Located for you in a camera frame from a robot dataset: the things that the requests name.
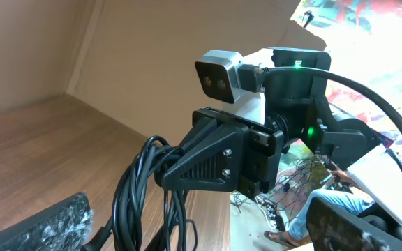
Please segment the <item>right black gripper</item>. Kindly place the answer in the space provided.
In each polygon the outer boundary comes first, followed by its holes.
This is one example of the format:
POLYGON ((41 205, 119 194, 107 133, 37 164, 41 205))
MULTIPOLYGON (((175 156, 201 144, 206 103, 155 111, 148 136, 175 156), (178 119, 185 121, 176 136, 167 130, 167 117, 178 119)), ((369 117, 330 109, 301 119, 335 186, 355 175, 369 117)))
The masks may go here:
POLYGON ((275 187, 285 151, 285 117, 270 112, 258 123, 218 109, 193 112, 185 153, 161 179, 164 190, 242 193, 254 199, 275 187))

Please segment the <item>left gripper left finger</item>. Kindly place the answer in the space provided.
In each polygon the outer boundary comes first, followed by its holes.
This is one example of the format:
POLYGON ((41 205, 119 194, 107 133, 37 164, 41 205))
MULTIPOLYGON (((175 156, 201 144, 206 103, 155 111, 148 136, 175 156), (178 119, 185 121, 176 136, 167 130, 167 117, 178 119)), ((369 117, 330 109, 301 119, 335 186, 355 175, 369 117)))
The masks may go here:
POLYGON ((0 231, 0 251, 80 250, 92 215, 87 195, 76 193, 0 231))

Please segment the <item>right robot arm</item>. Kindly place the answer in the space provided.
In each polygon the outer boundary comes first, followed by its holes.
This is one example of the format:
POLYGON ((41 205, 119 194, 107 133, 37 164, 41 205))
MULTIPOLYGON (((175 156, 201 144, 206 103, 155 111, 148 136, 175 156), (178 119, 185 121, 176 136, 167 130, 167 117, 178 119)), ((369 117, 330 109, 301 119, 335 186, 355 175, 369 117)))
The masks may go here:
MULTIPOLYGON (((374 102, 402 133, 402 116, 371 89, 330 72, 328 53, 274 47, 268 67, 245 62, 237 52, 211 50, 195 62, 204 93, 233 104, 244 92, 265 95, 265 116, 255 122, 219 109, 193 113, 193 127, 179 145, 180 159, 155 176, 165 190, 236 190, 249 198, 275 185, 281 155, 301 140, 310 151, 327 156, 349 171, 359 185, 398 225, 402 200, 387 196, 386 185, 375 183, 375 170, 357 169, 363 158, 380 152, 391 158, 379 136, 356 117, 335 114, 325 97, 327 82, 345 85, 374 102)), ((394 190, 402 192, 402 164, 394 190)))

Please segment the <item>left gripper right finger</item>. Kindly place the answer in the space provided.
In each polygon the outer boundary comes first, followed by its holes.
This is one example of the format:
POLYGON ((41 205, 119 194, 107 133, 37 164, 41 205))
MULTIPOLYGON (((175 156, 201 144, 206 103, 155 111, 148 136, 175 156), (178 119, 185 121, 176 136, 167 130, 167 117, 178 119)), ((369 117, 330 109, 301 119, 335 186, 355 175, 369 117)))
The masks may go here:
POLYGON ((315 251, 402 251, 402 240, 376 215, 358 217, 326 201, 314 203, 308 231, 315 251))

